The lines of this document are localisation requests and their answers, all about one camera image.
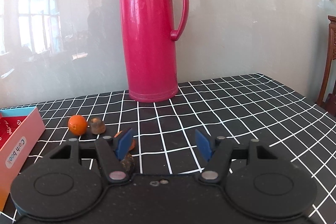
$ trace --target window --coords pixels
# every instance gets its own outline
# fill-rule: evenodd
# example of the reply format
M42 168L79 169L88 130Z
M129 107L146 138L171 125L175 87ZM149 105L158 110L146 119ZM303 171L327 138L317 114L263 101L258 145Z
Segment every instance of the window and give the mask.
M62 42L55 0L19 0L21 46L32 52L60 52Z
M3 13L4 13L4 0L0 0L0 55L5 51L5 40L3 34Z

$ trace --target metal screw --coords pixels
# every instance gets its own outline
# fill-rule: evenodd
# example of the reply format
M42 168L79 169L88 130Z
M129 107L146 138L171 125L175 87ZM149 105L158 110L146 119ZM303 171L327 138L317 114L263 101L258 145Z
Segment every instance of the metal screw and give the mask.
M168 183L169 183L169 180L162 179L162 180L160 180L160 183L161 183L161 184L168 184Z
M206 180L213 180L213 179L218 178L219 175L215 171L205 171L205 172L202 172L201 176L202 178Z
M159 186L159 185L160 185L160 182L158 182L157 180L154 180L154 181L149 182L149 184L150 184L151 186L156 187L156 186Z
M110 179L123 180L127 175L122 171L113 171L109 174Z

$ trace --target wooden chair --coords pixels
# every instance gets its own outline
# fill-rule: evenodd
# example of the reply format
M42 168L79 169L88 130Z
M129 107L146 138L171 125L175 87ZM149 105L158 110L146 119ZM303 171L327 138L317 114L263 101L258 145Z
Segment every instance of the wooden chair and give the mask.
M330 20L330 23L327 61L325 63L322 86L316 104L324 108L326 111L330 112L330 114L332 114L333 116L336 116L336 82L334 85L333 93L328 94L327 99L325 100L325 102L323 102L323 97L326 93L330 74L331 61L336 59L336 17L328 16L328 19Z

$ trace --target cardboard box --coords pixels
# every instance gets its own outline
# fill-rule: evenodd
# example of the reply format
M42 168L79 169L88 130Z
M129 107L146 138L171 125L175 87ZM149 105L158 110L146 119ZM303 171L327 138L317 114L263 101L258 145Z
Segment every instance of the cardboard box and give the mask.
M0 211L12 181L44 130L37 107L0 110Z

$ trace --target black and white grid tablecloth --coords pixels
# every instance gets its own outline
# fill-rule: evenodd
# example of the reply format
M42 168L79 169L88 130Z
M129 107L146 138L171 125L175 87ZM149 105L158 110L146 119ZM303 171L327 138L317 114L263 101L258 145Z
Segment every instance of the black and white grid tablecloth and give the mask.
M40 110L46 130L26 160L23 170L73 135L70 116L100 117L107 132L132 127L136 147L132 154L138 172L177 174L201 172L205 165L194 131L226 136L237 143L257 138L316 179L318 195L310 215L317 223L336 221L336 121L296 91L261 74L179 84L179 93L159 103L138 103L128 91L43 102ZM87 133L79 141L98 138ZM83 165L97 170L95 160ZM230 172L246 164L232 162ZM9 198L0 223L18 218Z

